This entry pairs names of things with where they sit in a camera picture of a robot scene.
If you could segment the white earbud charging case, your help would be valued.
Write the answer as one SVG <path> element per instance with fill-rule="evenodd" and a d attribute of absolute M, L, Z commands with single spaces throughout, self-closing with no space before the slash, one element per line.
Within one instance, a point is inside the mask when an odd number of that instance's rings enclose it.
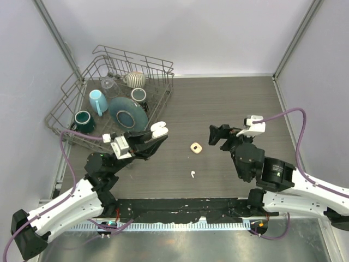
<path fill-rule="evenodd" d="M 152 132 L 152 138 L 156 139 L 161 136 L 167 135 L 169 132 L 169 129 L 166 127 L 166 122 L 159 121 L 151 125 L 151 132 Z"/>

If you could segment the beige earbud charging case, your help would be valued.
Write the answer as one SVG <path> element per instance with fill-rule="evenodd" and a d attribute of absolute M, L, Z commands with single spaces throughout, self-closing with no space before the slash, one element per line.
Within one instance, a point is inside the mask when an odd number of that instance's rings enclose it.
<path fill-rule="evenodd" d="M 194 142 L 190 145 L 190 149 L 192 150 L 193 153 L 199 154 L 202 151 L 202 146 L 199 143 Z"/>

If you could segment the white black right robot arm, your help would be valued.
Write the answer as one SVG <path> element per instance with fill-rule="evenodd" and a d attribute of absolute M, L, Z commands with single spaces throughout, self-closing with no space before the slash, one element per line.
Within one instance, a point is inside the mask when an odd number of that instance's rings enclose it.
<path fill-rule="evenodd" d="M 253 144 L 254 132 L 228 124 L 209 127 L 211 146 L 220 139 L 220 149 L 229 152 L 237 175 L 245 182 L 256 181 L 246 202 L 254 216 L 267 212 L 296 212 L 328 219 L 337 229 L 348 231 L 348 188 L 302 174 L 294 165 L 266 157 Z"/>

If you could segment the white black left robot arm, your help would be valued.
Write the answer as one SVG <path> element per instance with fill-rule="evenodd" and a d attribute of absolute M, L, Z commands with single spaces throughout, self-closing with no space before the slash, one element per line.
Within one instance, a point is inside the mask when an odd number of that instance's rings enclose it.
<path fill-rule="evenodd" d="M 135 159 L 149 160 L 168 137 L 168 128 L 160 121 L 149 130 L 128 131 L 122 135 L 103 134 L 90 136 L 78 133 L 86 139 L 110 144 L 113 152 L 92 153 L 85 166 L 86 174 L 73 180 L 73 186 L 47 204 L 31 211 L 20 209 L 11 220 L 11 238 L 24 261 L 28 261 L 46 249 L 56 237 L 72 226 L 103 216 L 112 217 L 117 200 L 110 189 L 118 181 L 117 172 Z"/>

